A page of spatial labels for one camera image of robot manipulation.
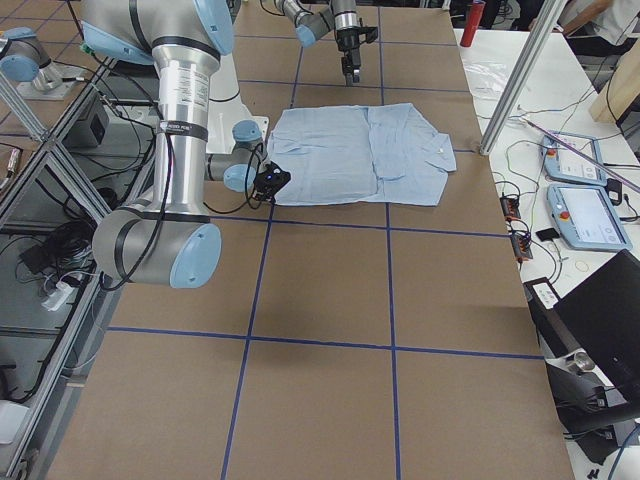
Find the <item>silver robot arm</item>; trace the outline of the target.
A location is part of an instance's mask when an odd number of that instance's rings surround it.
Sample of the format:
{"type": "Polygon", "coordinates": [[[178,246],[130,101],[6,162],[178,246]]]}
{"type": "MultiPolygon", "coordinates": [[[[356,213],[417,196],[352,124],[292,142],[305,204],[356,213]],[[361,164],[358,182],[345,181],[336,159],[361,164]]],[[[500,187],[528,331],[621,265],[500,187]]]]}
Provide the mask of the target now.
{"type": "Polygon", "coordinates": [[[367,26],[358,15],[352,0],[329,1],[327,7],[312,12],[299,1],[271,1],[272,9],[260,2],[261,8],[271,15],[285,17],[295,27],[295,33],[304,48],[311,47],[329,33],[334,35],[338,51],[342,54],[341,69],[347,86],[360,82],[362,59],[360,48],[378,39],[377,26],[367,26]]]}
{"type": "Polygon", "coordinates": [[[222,248],[203,193],[210,81],[234,47],[229,8],[224,1],[88,1],[82,26],[93,51],[152,65],[159,77],[154,184],[97,226],[92,254],[112,280],[100,285],[198,288],[222,248]]]}

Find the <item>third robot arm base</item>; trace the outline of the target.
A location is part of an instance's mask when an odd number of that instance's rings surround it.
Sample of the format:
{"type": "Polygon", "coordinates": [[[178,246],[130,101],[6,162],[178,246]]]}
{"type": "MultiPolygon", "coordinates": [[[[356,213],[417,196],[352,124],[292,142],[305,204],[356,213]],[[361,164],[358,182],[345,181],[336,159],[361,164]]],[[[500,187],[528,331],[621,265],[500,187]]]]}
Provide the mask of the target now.
{"type": "Polygon", "coordinates": [[[63,100],[85,77],[83,67],[55,62],[28,27],[1,33],[1,72],[17,82],[20,95],[30,100],[63,100]]]}

